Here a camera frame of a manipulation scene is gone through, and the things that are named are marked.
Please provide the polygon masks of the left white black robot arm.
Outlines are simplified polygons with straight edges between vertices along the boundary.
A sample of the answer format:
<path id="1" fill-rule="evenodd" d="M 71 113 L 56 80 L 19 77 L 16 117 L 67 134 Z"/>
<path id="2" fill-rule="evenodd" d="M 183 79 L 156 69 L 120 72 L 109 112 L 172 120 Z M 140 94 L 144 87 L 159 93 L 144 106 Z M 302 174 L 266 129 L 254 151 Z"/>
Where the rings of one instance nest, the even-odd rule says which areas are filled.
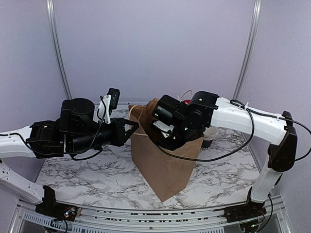
<path id="1" fill-rule="evenodd" d="M 118 94 L 101 96 L 99 108 L 95 109 L 94 103 L 85 98 L 65 100 L 58 120 L 35 122 L 13 132 L 1 133 L 0 157 L 42 159 L 68 154 L 77 161 L 79 154 L 89 150 L 99 154 L 105 145 L 121 147 L 139 124 L 111 117 L 118 101 Z"/>

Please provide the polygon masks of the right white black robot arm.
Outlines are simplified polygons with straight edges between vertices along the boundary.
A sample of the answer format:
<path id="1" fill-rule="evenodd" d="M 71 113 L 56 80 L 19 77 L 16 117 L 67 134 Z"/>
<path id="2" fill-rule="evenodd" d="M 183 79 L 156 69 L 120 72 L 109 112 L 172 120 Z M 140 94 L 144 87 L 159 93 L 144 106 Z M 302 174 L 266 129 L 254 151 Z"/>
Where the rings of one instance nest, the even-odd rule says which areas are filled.
<path id="1" fill-rule="evenodd" d="M 264 203 L 281 175 L 294 166 L 297 135 L 289 112 L 272 114 L 236 100 L 206 91 L 195 93 L 189 103 L 164 95 L 153 109 L 153 127 L 162 134 L 161 149 L 174 151 L 199 138 L 209 127 L 226 128 L 270 143 L 265 165 L 241 206 L 244 217 L 252 217 Z"/>

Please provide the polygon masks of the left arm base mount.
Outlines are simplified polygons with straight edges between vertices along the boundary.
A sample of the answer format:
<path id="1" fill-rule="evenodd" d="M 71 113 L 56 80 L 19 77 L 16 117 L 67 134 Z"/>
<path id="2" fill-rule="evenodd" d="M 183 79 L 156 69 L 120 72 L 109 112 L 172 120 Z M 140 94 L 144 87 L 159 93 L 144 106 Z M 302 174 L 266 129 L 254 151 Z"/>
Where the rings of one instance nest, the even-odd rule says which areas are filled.
<path id="1" fill-rule="evenodd" d="M 57 220 L 74 221 L 77 216 L 81 213 L 81 208 L 77 206 L 67 205 L 63 203 L 46 203 L 36 205 L 35 212 L 54 217 Z"/>

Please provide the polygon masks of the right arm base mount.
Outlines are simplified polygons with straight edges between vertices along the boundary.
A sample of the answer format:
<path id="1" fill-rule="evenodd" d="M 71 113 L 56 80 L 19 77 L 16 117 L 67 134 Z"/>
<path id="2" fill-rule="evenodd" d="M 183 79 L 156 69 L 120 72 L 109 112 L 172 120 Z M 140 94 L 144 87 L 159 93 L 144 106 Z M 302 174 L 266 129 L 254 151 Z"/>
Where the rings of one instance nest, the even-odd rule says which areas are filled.
<path id="1" fill-rule="evenodd" d="M 228 223 L 242 221 L 267 213 L 265 208 L 246 207 L 246 206 L 232 206 L 224 209 L 224 217 Z"/>

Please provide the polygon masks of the brown paper bag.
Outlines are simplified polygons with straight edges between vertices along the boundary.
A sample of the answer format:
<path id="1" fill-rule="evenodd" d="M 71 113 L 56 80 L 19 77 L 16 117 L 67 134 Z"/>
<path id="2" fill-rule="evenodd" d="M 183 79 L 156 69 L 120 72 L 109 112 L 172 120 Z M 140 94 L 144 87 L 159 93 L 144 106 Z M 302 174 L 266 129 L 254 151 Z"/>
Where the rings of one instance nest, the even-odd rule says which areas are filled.
<path id="1" fill-rule="evenodd" d="M 179 193 L 187 186 L 194 161 L 168 156 L 155 144 L 161 134 L 151 128 L 155 119 L 152 111 L 158 102 L 152 99 L 146 105 L 130 105 L 130 120 L 139 124 L 139 128 L 130 137 L 132 161 L 143 175 L 149 186 L 161 202 Z"/>

